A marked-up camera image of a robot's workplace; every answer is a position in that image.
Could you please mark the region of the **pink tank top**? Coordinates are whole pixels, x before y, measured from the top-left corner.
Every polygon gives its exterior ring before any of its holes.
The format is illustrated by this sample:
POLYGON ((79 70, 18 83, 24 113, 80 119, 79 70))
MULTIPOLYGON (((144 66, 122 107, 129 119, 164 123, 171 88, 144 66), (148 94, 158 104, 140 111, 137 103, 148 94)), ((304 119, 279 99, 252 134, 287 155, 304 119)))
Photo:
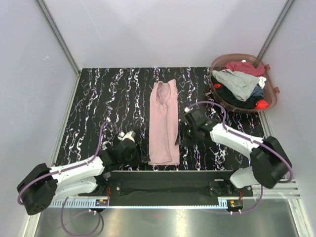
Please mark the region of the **pink tank top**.
POLYGON ((150 165, 180 163, 178 137, 178 89, 176 80, 154 83, 150 95, 150 165))

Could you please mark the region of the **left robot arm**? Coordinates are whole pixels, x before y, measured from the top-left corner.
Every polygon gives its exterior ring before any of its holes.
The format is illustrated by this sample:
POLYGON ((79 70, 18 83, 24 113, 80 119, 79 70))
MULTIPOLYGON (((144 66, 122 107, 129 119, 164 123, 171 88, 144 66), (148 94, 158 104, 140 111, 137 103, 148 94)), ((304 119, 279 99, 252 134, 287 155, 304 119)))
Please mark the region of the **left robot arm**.
POLYGON ((149 161, 141 145, 126 138, 83 161, 56 167, 41 163, 18 184, 18 203, 28 215, 36 215, 61 198, 89 193, 100 196, 107 188, 104 174, 149 161))

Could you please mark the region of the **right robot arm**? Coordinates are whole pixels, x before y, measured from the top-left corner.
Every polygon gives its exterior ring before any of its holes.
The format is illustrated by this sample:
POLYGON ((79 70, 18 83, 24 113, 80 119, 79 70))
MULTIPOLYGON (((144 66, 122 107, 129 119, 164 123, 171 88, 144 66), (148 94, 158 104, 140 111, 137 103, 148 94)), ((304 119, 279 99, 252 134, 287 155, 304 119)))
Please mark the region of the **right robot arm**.
POLYGON ((234 171, 224 183, 225 192, 231 196, 250 185, 260 184, 272 189, 292 169, 291 162, 275 137, 254 137, 219 120, 208 119, 198 110, 185 108, 184 117, 179 121, 176 144, 191 146, 200 142, 224 145, 249 159, 249 167, 234 171))

